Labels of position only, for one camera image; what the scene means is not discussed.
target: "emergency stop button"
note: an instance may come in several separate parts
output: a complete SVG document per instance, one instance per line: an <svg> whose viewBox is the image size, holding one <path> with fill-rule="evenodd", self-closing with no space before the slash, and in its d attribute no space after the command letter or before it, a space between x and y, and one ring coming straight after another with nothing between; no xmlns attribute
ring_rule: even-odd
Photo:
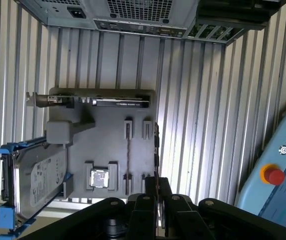
<svg viewBox="0 0 286 240"><path fill-rule="evenodd" d="M270 184L279 186L284 182L286 176L282 170L269 167L265 170L264 177Z"/></svg>
<svg viewBox="0 0 286 240"><path fill-rule="evenodd" d="M266 184L281 185L285 180L285 173L275 164L268 164L261 169L261 179Z"/></svg>

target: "gray bracket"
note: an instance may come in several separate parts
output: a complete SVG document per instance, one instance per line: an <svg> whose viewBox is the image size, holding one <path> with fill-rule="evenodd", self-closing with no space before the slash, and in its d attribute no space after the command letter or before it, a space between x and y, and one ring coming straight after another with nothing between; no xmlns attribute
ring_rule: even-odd
<svg viewBox="0 0 286 240"><path fill-rule="evenodd" d="M94 188L91 186L91 170L94 168L92 161L85 162L85 187L88 191L93 191Z"/></svg>
<svg viewBox="0 0 286 240"><path fill-rule="evenodd" d="M73 175L71 175L69 179L63 182L63 193L58 195L56 199L65 200L71 195L73 191L74 191L74 180L73 180Z"/></svg>
<svg viewBox="0 0 286 240"><path fill-rule="evenodd" d="M73 136L95 127L95 123L72 123L67 120L48 121L46 124L46 141L49 144L70 144Z"/></svg>
<svg viewBox="0 0 286 240"><path fill-rule="evenodd" d="M108 171L109 171L108 190L117 191L118 190L117 162L110 161L108 163Z"/></svg>
<svg viewBox="0 0 286 240"><path fill-rule="evenodd" d="M128 140L132 140L133 138L133 120L127 118L124 121L124 139L127 139L127 135L129 136Z"/></svg>
<svg viewBox="0 0 286 240"><path fill-rule="evenodd" d="M26 93L26 105L28 107L38 107L46 108L51 106L69 106L70 108L74 105L74 98L71 95L42 95L37 94L36 92L32 93L32 96L29 92Z"/></svg>
<svg viewBox="0 0 286 240"><path fill-rule="evenodd" d="M132 179L133 179L133 177L130 174L129 175L129 180L128 180L128 195L130 195L132 193L132 191L133 191L133 189L132 189L132 186L133 186ZM123 177L123 193L126 194L126 174Z"/></svg>
<svg viewBox="0 0 286 240"><path fill-rule="evenodd" d="M143 139L150 139L153 133L152 121L143 121Z"/></svg>
<svg viewBox="0 0 286 240"><path fill-rule="evenodd" d="M142 193L145 192L145 178L146 177L150 177L150 175L149 174L143 174L142 178L141 178L141 180L142 180L142 182L141 182Z"/></svg>

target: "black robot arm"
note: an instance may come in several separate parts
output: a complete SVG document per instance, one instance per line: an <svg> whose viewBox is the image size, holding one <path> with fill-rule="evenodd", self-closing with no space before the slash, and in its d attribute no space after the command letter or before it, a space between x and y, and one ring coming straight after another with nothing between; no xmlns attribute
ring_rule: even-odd
<svg viewBox="0 0 286 240"><path fill-rule="evenodd" d="M21 239L286 239L285 227L222 201L208 198L196 206L188 196L172 194L167 178L159 178L157 192L155 178L147 177L145 189L131 195L127 204L107 198ZM165 229L165 236L157 236L157 228Z"/></svg>

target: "hard drive label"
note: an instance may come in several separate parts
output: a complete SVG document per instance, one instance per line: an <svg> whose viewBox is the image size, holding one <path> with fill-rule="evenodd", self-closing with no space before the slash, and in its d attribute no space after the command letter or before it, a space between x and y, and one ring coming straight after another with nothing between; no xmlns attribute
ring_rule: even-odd
<svg viewBox="0 0 286 240"><path fill-rule="evenodd" d="M63 183L66 163L65 152L38 162L31 173L30 203L36 206Z"/></svg>

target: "white corrugated panel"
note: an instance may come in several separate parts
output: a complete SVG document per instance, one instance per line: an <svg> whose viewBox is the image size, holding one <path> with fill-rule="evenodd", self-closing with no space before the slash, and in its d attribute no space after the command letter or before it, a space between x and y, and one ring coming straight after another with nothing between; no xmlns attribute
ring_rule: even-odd
<svg viewBox="0 0 286 240"><path fill-rule="evenodd" d="M195 202L232 204L286 111L286 5L225 48L46 28L0 0L0 145L42 135L47 110L25 92L57 86L155 90L161 175Z"/></svg>

